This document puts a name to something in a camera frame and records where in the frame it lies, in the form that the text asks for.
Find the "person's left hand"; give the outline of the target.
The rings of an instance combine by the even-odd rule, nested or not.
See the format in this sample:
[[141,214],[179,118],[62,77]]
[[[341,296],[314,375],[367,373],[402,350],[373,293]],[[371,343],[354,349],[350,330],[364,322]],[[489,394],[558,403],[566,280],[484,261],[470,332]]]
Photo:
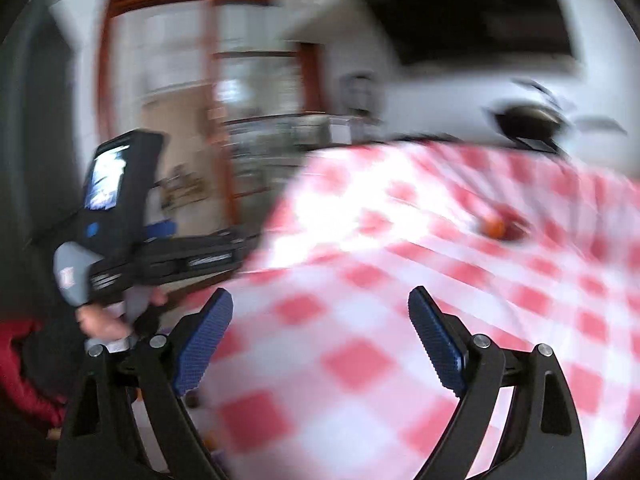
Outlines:
[[163,307],[166,302],[167,295],[159,288],[153,289],[149,307],[132,324],[123,321],[102,304],[85,304],[75,310],[73,323],[68,326],[68,336],[78,341],[93,338],[112,342],[134,333],[149,333],[158,326],[158,315],[153,310]]

